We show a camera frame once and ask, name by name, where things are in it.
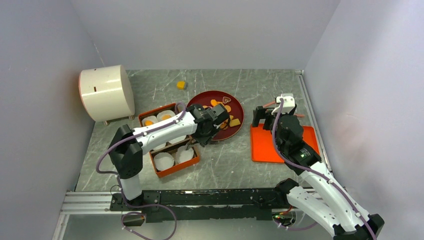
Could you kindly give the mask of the orange round cookie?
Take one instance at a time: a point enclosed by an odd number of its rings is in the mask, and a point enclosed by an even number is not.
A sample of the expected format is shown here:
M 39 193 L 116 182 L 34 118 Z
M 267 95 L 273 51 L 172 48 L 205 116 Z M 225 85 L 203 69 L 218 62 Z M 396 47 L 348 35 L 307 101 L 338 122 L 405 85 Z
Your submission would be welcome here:
M 146 120 L 145 122 L 144 122 L 144 125 L 145 126 L 150 126 L 150 125 L 153 125 L 154 124 L 154 122 L 153 121 L 151 121 L 151 120 Z
M 172 118 L 173 116 L 172 115 L 170 115 L 170 114 L 163 114 L 161 117 L 160 117 L 160 120 L 161 121 L 164 121 L 164 120 L 167 120 L 167 119 L 169 119 L 169 118 Z

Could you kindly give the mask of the metal tongs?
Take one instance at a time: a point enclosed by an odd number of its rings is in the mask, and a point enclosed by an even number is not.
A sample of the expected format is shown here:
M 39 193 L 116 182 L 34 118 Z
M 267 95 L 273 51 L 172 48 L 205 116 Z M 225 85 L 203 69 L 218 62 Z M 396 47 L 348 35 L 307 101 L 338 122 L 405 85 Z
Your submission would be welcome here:
M 191 139 L 186 145 L 185 145 L 185 150 L 189 150 L 191 149 L 195 144 L 197 143 L 197 141 L 195 139 Z

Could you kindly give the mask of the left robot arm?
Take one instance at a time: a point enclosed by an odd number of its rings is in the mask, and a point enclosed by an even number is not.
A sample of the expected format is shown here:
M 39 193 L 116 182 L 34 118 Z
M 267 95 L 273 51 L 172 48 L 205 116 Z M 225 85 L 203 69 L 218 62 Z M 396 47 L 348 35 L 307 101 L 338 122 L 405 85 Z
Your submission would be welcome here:
M 204 108 L 192 104 L 169 119 L 150 126 L 131 129 L 121 126 L 115 133 L 106 154 L 109 155 L 123 191 L 123 203 L 137 210 L 143 203 L 143 190 L 139 174 L 143 169 L 143 155 L 159 145 L 178 137 L 190 136 L 196 143 L 206 146 L 230 120 L 222 104 Z

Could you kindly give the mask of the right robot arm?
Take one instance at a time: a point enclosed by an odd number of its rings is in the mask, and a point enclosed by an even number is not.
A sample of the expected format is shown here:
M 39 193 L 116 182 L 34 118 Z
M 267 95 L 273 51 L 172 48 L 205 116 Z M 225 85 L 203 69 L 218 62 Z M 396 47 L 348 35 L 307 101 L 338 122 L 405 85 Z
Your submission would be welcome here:
M 321 156 L 304 139 L 304 128 L 294 111 L 258 106 L 253 111 L 252 127 L 264 120 L 264 130 L 271 132 L 276 153 L 298 177 L 307 182 L 322 200 L 317 200 L 295 180 L 288 178 L 274 188 L 275 202 L 303 211 L 323 227 L 334 240 L 375 240 L 385 222 L 379 214 L 370 214 L 337 182 Z

